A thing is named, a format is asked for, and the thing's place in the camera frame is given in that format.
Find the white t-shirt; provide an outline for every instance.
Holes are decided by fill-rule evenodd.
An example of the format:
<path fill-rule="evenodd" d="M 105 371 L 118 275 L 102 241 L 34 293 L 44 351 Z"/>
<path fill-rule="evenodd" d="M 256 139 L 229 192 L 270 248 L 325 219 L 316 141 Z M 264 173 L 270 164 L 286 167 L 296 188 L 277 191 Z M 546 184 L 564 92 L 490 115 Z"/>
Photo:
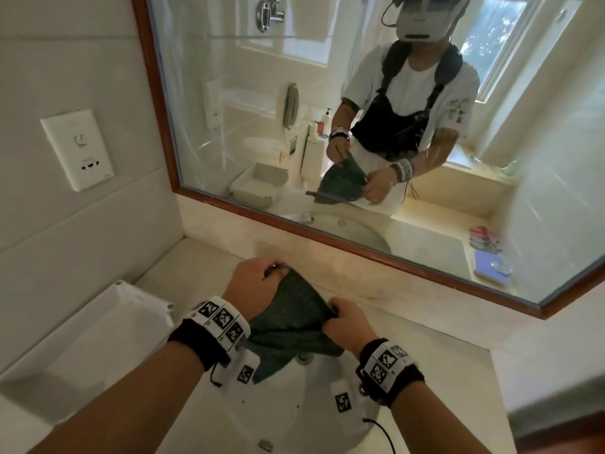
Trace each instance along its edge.
<path fill-rule="evenodd" d="M 367 111 L 378 89 L 382 85 L 382 60 L 389 52 L 390 44 L 375 47 L 359 65 L 348 83 L 344 98 Z M 414 71 L 406 61 L 404 68 L 393 79 L 387 97 L 393 111 L 400 116 L 407 116 L 427 107 L 427 99 L 435 88 L 435 70 L 438 64 L 425 71 Z M 436 129 L 449 128 L 460 133 L 460 138 L 468 135 L 473 105 L 479 91 L 479 75 L 468 63 L 464 63 L 454 80 L 435 102 L 429 115 L 427 130 L 420 142 L 420 150 L 431 143 Z"/>

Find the hand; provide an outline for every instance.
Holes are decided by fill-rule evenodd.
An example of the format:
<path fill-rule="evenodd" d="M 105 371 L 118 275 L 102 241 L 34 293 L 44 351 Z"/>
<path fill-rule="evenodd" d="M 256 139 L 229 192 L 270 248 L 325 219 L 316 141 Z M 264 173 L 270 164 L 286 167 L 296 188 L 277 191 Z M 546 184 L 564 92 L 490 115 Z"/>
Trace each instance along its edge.
<path fill-rule="evenodd" d="M 352 301 L 332 298 L 330 305 L 337 310 L 338 318 L 328 320 L 321 330 L 324 335 L 344 350 L 352 352 L 359 360 L 364 347 L 378 339 L 378 336 L 370 326 L 364 311 Z"/>
<path fill-rule="evenodd" d="M 364 188 L 364 197 L 372 205 L 380 205 L 387 198 L 393 186 L 397 184 L 397 173 L 386 167 L 368 175 L 368 184 Z"/>
<path fill-rule="evenodd" d="M 248 259 L 238 264 L 223 299 L 230 302 L 247 321 L 252 320 L 271 304 L 279 282 L 290 272 L 288 268 L 276 269 L 265 277 L 272 267 L 282 264 L 284 262 L 275 257 Z"/>
<path fill-rule="evenodd" d="M 351 149 L 351 142 L 344 137 L 332 138 L 328 144 L 327 155 L 330 161 L 342 167 L 344 159 L 347 158 L 347 151 Z"/>

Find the mirror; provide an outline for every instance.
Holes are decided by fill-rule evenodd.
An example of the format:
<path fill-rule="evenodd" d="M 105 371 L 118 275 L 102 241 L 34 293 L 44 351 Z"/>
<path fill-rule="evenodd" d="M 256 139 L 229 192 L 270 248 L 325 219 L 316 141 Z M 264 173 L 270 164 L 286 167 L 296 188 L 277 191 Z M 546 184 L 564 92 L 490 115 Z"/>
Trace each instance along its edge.
<path fill-rule="evenodd" d="M 393 52 L 390 0 L 150 1 L 184 186 L 535 304 L 600 264 L 602 0 Z"/>

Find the dark green towel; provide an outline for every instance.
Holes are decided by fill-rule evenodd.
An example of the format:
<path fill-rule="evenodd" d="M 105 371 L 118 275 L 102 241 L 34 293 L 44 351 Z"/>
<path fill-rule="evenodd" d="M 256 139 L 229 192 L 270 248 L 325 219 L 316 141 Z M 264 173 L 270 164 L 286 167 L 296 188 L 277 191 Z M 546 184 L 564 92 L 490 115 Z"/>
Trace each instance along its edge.
<path fill-rule="evenodd" d="M 364 186 L 368 184 L 366 173 L 359 167 L 353 155 L 349 152 L 343 166 L 334 164 L 324 175 L 320 188 L 315 196 L 317 204 L 341 204 L 355 202 L 361 199 Z"/>
<path fill-rule="evenodd" d="M 277 373 L 300 353 L 340 357 L 343 349 L 321 332 L 323 324 L 335 317 L 311 284 L 291 269 L 269 307 L 250 322 L 246 348 L 261 359 L 254 383 Z"/>

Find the sink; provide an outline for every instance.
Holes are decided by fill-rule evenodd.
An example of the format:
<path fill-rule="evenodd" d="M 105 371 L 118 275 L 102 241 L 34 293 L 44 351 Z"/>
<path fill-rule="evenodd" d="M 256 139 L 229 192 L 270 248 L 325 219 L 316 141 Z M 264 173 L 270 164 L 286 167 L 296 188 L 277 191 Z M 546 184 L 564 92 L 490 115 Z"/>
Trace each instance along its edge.
<path fill-rule="evenodd" d="M 314 213 L 313 220 L 305 224 L 309 228 L 327 232 L 341 239 L 350 240 L 380 252 L 391 253 L 391 248 L 384 237 L 374 229 L 350 218 L 342 218 L 329 213 Z"/>
<path fill-rule="evenodd" d="M 269 443 L 274 452 L 344 454 L 357 447 L 372 427 L 345 434 L 339 422 L 330 384 L 345 379 L 366 418 L 376 420 L 380 406 L 359 393 L 357 360 L 311 355 L 308 364 L 293 360 L 269 379 L 245 386 L 238 395 L 225 394 L 227 412 L 238 431 L 254 443 Z"/>

